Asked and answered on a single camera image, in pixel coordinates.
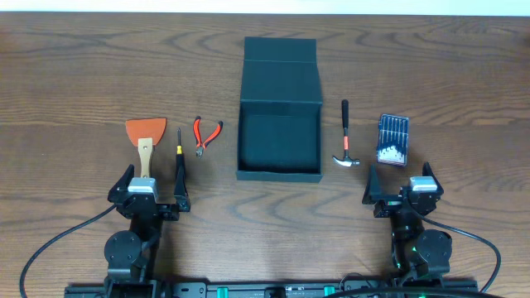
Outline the yellow black screwdriver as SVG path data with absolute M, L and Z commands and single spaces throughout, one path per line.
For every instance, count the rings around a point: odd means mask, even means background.
M 186 176 L 185 158 L 183 146 L 181 143 L 181 129 L 177 129 L 177 147 L 176 147 L 176 175 L 181 175 L 182 179 Z

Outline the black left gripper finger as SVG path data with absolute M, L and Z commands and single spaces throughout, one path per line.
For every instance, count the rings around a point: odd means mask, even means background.
M 177 167 L 173 196 L 180 212 L 190 212 L 190 197 L 186 188 L 186 170 L 184 166 Z
M 131 182 L 131 180 L 134 177 L 134 165 L 131 164 L 128 166 L 128 168 L 125 170 L 121 178 L 117 182 L 117 191 L 118 192 L 125 192 L 128 190 L 128 186 Z

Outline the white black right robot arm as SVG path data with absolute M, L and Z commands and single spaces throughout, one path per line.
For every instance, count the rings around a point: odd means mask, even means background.
M 362 203 L 373 206 L 375 218 L 391 223 L 391 257 L 397 272 L 390 275 L 394 286 L 411 286 L 415 281 L 435 283 L 451 269 L 452 238 L 441 230 L 426 229 L 423 218 L 436 209 L 444 190 L 426 162 L 422 175 L 413 176 L 399 193 L 383 191 L 375 166 L 370 166 Z

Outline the clear precision screwdriver case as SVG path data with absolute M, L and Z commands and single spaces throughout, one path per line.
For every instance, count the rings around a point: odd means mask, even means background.
M 408 142 L 409 118 L 382 114 L 378 123 L 377 163 L 405 166 Z

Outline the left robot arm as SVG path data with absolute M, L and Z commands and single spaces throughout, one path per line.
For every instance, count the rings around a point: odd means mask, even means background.
M 173 296 L 171 284 L 155 279 L 153 271 L 163 223 L 177 221 L 181 212 L 190 211 L 185 178 L 186 168 L 179 165 L 173 204 L 158 203 L 157 182 L 136 177 L 133 165 L 110 189 L 108 201 L 131 223 L 129 229 L 113 234 L 104 246 L 108 262 L 105 297 Z

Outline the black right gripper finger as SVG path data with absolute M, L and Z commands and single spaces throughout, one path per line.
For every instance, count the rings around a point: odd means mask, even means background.
M 434 175 L 431 165 L 428 161 L 422 167 L 422 188 L 423 189 L 438 189 L 439 182 Z
M 379 183 L 376 166 L 369 167 L 367 185 L 365 187 L 362 204 L 376 204 L 383 197 L 383 191 Z

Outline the small black handled hammer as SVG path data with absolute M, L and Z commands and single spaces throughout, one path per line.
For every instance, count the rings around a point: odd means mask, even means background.
M 359 166 L 359 159 L 352 159 L 349 156 L 349 101 L 343 99 L 341 101 L 341 112 L 342 112 L 342 128 L 343 128 L 343 149 L 344 156 L 342 159 L 337 156 L 332 156 L 332 160 L 335 164 L 343 167 Z

